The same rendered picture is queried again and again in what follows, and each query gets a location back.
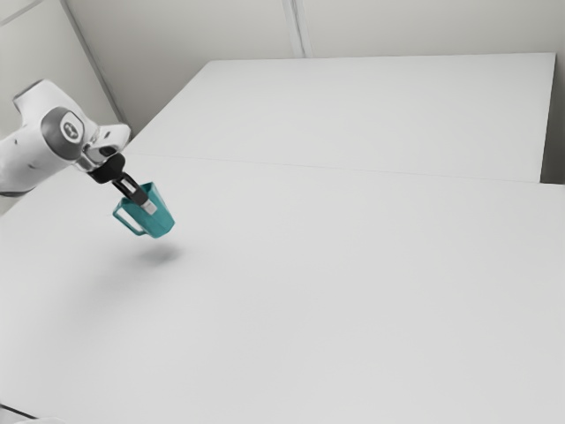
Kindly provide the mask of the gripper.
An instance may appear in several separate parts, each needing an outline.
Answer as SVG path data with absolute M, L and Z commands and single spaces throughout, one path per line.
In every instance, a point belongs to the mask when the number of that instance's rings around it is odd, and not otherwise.
M 88 172 L 88 175 L 98 184 L 112 182 L 125 198 L 141 207 L 149 215 L 156 211 L 155 204 L 150 200 L 144 189 L 127 173 L 124 173 L 125 157 L 122 154 L 111 156 L 102 166 Z

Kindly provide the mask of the teal faceted mug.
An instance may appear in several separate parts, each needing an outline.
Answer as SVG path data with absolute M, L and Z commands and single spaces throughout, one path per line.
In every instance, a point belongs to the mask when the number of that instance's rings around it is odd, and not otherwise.
M 145 183 L 141 188 L 154 206 L 152 213 L 123 197 L 114 208 L 112 215 L 134 235 L 148 235 L 158 239 L 171 231 L 175 220 L 154 182 Z

